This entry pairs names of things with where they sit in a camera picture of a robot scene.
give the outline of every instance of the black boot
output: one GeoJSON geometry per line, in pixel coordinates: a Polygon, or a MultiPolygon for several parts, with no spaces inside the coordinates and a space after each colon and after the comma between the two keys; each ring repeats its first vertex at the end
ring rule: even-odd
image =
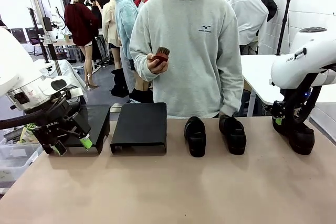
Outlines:
{"type": "Polygon", "coordinates": [[[124,72],[121,69],[115,69],[112,71],[114,74],[114,87],[111,90],[111,95],[115,97],[126,97],[129,95],[129,91],[127,89],[127,84],[124,76],[124,72]]]}
{"type": "Polygon", "coordinates": [[[133,89],[130,93],[131,103],[147,103],[147,91],[133,89]]]}
{"type": "Polygon", "coordinates": [[[154,103],[153,91],[148,89],[147,91],[147,103],[154,103]]]}

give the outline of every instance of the hand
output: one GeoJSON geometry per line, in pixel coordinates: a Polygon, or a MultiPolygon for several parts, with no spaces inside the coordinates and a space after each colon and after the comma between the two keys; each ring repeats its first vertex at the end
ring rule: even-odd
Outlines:
{"type": "Polygon", "coordinates": [[[147,67],[148,69],[154,73],[154,74],[159,74],[159,73],[165,73],[168,69],[168,61],[164,61],[161,64],[157,66],[157,64],[160,62],[160,60],[156,59],[154,60],[154,54],[148,54],[147,55],[147,67]]]}

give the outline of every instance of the beige table surface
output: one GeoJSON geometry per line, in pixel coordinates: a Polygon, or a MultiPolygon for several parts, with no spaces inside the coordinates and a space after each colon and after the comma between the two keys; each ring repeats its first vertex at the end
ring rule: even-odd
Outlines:
{"type": "Polygon", "coordinates": [[[168,120],[164,156],[45,153],[0,200],[0,223],[336,223],[336,147],[315,130],[310,156],[294,153],[271,118],[240,119],[243,156],[231,155],[218,119],[205,120],[203,158],[189,155],[184,120],[168,120]]]}

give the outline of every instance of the sleeve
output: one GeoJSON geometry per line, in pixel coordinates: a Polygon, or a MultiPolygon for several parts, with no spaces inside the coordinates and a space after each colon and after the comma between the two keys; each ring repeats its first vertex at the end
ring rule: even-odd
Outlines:
{"type": "Polygon", "coordinates": [[[266,35],[266,27],[267,27],[267,16],[259,29],[259,34],[258,34],[258,44],[259,45],[264,42],[264,38],[266,35]]]}
{"type": "Polygon", "coordinates": [[[229,8],[229,16],[232,17],[231,21],[226,26],[223,24],[218,39],[217,67],[223,93],[221,112],[232,116],[240,109],[244,79],[239,51],[238,22],[232,8],[229,8]]]}
{"type": "Polygon", "coordinates": [[[111,13],[111,10],[108,7],[104,6],[102,14],[101,14],[101,20],[102,20],[101,26],[102,26],[102,30],[103,30],[104,39],[107,39],[107,33],[108,33],[108,30],[109,30],[109,25],[110,25],[110,21],[111,21],[110,13],[111,13]]]}
{"type": "Polygon", "coordinates": [[[153,74],[147,67],[147,55],[152,53],[148,28],[147,9],[143,7],[134,24],[130,41],[130,53],[139,76],[145,81],[153,81],[159,74],[153,74]]]}
{"type": "Polygon", "coordinates": [[[269,22],[275,16],[275,13],[278,10],[278,6],[274,2],[274,0],[268,0],[267,9],[268,9],[268,13],[269,13],[268,18],[267,18],[267,22],[269,22]]]}
{"type": "Polygon", "coordinates": [[[132,8],[125,7],[121,12],[121,22],[122,22],[122,26],[125,29],[126,36],[129,39],[131,39],[135,20],[136,20],[136,15],[134,11],[132,10],[132,8]]]}
{"type": "Polygon", "coordinates": [[[97,37],[99,35],[98,31],[98,19],[95,17],[95,15],[92,13],[92,11],[89,10],[85,5],[81,5],[81,9],[83,11],[83,17],[85,20],[88,20],[91,22],[91,27],[93,34],[97,37]]]}

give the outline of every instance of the plastic container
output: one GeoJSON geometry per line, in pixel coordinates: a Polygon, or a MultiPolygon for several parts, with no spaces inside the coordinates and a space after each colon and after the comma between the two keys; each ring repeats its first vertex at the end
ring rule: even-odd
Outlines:
{"type": "Polygon", "coordinates": [[[0,145],[0,188],[15,182],[42,151],[40,144],[0,145]]]}

